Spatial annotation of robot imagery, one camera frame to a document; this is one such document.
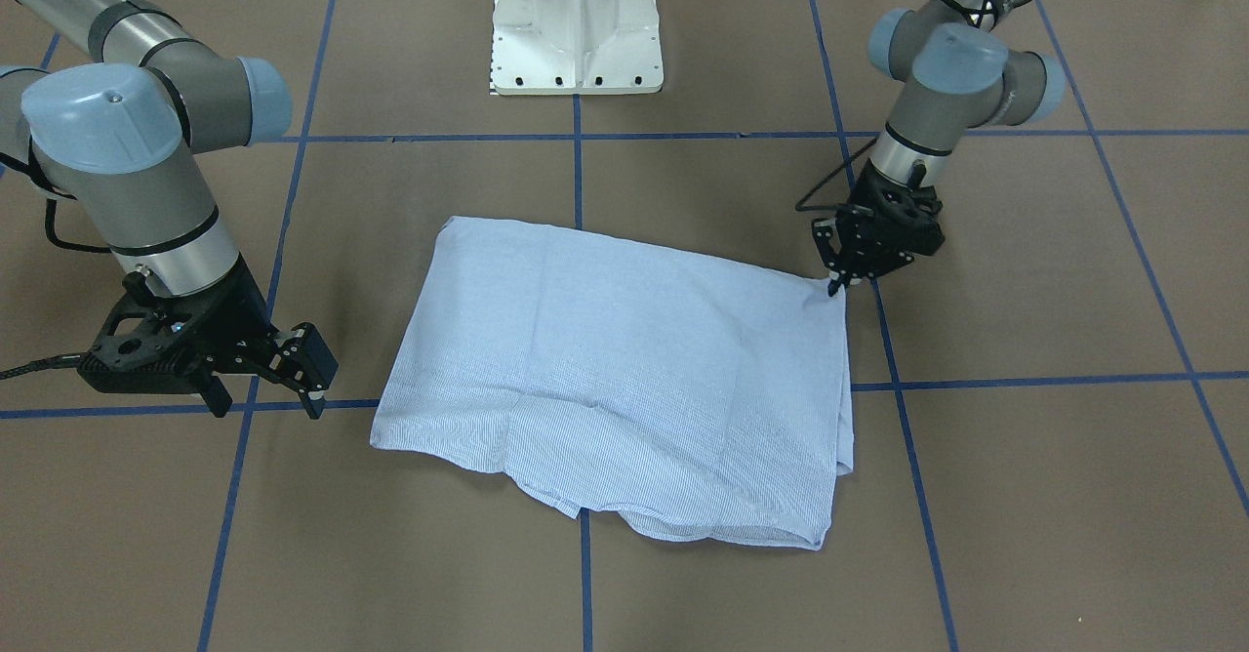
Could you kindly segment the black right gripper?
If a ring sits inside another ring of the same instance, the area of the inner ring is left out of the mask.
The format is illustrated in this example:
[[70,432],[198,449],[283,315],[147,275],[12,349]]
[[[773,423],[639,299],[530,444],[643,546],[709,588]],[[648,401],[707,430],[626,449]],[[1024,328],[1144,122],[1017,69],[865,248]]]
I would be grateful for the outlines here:
[[245,261],[219,284],[182,297],[147,289],[147,274],[126,274],[77,375],[102,393],[197,393],[224,418],[234,397],[224,375],[256,376],[302,398],[309,420],[320,420],[338,358],[313,324],[280,331]]

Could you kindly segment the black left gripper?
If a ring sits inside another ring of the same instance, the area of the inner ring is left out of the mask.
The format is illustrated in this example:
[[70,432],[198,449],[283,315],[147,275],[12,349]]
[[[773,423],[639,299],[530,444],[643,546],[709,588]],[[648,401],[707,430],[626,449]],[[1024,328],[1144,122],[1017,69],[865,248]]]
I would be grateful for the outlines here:
[[927,175],[924,166],[913,166],[897,184],[866,166],[848,201],[812,221],[813,242],[829,274],[827,296],[836,299],[842,289],[892,274],[917,256],[931,257],[945,244],[943,204],[924,184]]

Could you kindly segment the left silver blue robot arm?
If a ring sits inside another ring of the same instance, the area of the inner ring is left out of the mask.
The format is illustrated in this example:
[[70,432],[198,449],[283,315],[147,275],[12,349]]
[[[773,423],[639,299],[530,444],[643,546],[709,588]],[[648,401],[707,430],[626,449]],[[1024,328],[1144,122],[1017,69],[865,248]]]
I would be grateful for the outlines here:
[[970,129],[1039,121],[1065,99],[1055,57],[1015,51],[994,30],[1035,0],[929,0],[894,9],[868,37],[868,57],[901,82],[882,132],[857,150],[861,172],[848,197],[813,212],[811,234],[831,296],[931,257],[945,235],[936,190],[955,145]]

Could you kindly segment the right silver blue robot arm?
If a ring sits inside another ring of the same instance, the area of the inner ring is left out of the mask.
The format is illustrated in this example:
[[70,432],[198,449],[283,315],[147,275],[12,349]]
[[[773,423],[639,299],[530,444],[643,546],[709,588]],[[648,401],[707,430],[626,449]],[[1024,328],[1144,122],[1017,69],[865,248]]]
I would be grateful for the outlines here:
[[325,408],[338,360],[312,324],[281,331],[196,155],[279,137],[294,97],[262,57],[222,57],[142,0],[14,0],[84,49],[59,72],[2,67],[2,164],[57,204],[76,201],[122,269],[122,297],[84,352],[5,368],[74,368],[102,393],[196,393],[215,416],[226,375],[255,376]]

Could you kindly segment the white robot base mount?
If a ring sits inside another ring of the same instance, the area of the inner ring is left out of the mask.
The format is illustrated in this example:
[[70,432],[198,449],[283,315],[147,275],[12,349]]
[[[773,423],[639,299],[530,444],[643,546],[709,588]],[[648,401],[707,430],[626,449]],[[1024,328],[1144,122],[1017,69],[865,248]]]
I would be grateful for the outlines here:
[[500,96],[653,95],[664,86],[659,0],[495,0]]

